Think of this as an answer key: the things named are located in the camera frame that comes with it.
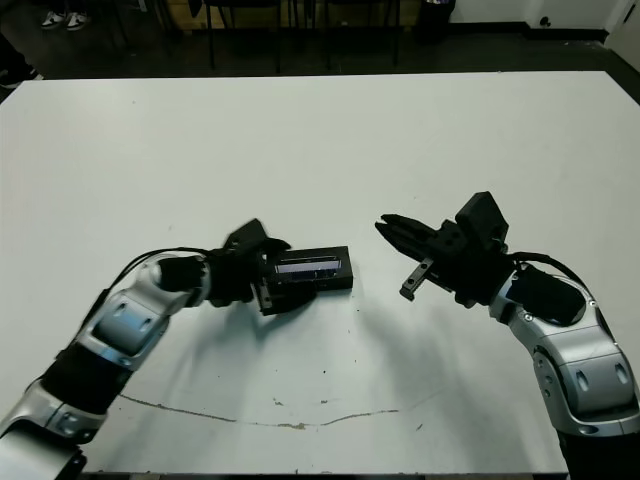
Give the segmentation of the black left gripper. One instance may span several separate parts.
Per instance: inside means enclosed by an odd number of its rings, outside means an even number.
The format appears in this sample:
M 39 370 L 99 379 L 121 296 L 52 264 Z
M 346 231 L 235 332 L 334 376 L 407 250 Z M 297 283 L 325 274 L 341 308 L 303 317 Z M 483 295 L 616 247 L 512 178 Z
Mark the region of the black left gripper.
M 258 259 L 275 258 L 291 249 L 282 239 L 229 239 L 218 249 L 211 250 L 206 260 L 210 269 L 208 302 L 226 307 L 234 302 L 250 302 L 254 293 L 252 281 L 256 277 Z M 299 289 L 278 294 L 272 299 L 272 313 L 284 314 L 301 308 L 313 300 L 313 290 Z

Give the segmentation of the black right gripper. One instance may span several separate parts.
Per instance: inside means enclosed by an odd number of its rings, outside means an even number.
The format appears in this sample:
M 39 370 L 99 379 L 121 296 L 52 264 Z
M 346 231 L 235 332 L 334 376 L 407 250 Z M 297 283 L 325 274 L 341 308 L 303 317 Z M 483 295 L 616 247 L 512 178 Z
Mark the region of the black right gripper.
M 488 305 L 513 271 L 513 263 L 495 239 L 484 244 L 469 228 L 445 220 L 437 229 L 399 214 L 384 214 L 376 230 L 399 253 L 418 261 L 400 294 L 412 301 L 430 281 L 470 308 Z

